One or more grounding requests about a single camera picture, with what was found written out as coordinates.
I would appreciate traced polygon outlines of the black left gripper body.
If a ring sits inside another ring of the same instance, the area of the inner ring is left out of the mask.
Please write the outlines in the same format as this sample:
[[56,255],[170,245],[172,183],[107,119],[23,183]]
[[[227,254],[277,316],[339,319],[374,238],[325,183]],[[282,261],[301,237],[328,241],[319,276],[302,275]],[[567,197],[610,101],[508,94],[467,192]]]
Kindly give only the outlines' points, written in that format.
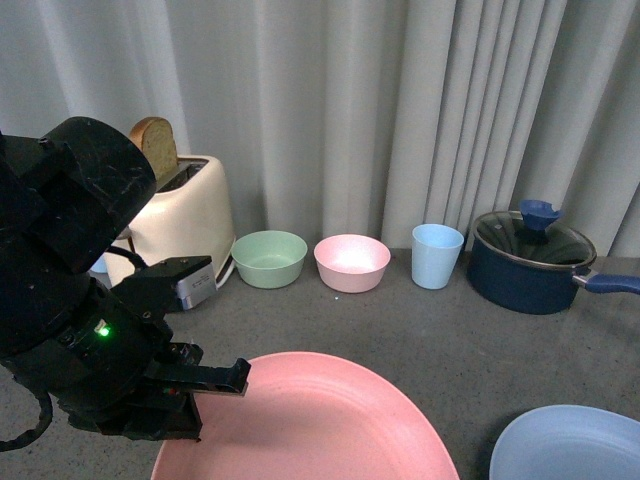
[[9,276],[9,370],[40,404],[35,441],[54,403],[72,426],[134,440],[195,439],[202,428],[194,394],[146,385],[154,362],[200,365],[198,346],[175,343],[164,317],[179,312],[179,280],[208,256],[169,258],[115,288],[87,273],[20,269]]

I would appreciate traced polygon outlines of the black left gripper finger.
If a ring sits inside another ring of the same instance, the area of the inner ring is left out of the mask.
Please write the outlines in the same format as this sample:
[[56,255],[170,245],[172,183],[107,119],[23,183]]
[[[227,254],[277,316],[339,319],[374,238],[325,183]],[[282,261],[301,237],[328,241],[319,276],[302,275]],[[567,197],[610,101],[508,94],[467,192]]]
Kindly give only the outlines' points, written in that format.
[[251,364],[238,358],[231,367],[154,362],[144,374],[146,385],[187,393],[243,396],[248,388]]

